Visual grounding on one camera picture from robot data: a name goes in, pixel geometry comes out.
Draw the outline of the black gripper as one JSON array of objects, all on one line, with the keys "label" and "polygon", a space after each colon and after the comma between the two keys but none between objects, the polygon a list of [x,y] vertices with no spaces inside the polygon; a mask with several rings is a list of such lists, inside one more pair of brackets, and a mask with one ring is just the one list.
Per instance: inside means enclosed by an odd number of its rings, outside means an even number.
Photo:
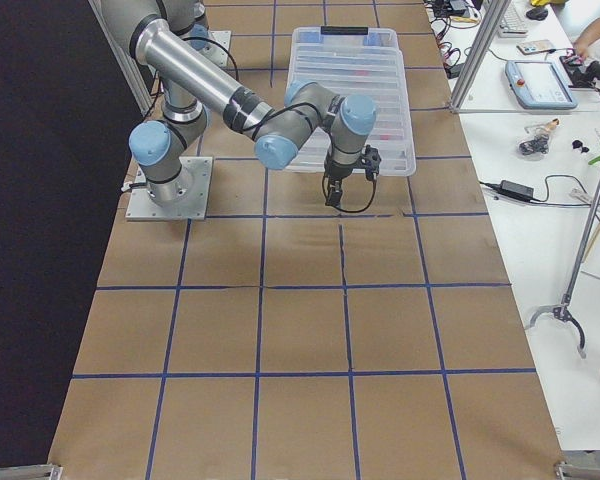
[{"label": "black gripper", "polygon": [[331,158],[325,159],[323,180],[326,182],[324,187],[326,206],[341,204],[343,191],[340,182],[350,176],[352,172],[352,164],[342,164]]}]

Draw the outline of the person hand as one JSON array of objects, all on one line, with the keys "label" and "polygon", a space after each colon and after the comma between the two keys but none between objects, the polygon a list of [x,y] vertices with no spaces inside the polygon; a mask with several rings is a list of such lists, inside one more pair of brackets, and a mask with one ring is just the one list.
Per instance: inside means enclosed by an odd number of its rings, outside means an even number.
[{"label": "person hand", "polygon": [[584,61],[589,57],[588,45],[581,42],[575,42],[573,44],[574,53]]}]

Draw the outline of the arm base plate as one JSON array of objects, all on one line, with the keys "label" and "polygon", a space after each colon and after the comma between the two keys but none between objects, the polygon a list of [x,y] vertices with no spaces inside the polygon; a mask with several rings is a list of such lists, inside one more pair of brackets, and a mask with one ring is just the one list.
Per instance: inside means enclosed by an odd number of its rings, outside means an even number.
[{"label": "arm base plate", "polygon": [[205,46],[200,53],[216,66],[224,68],[229,61],[229,49],[231,42],[231,32],[229,30],[208,31],[202,39]]},{"label": "arm base plate", "polygon": [[169,183],[149,182],[140,167],[124,188],[130,193],[129,221],[204,220],[207,213],[213,158],[182,155],[179,176]]}]

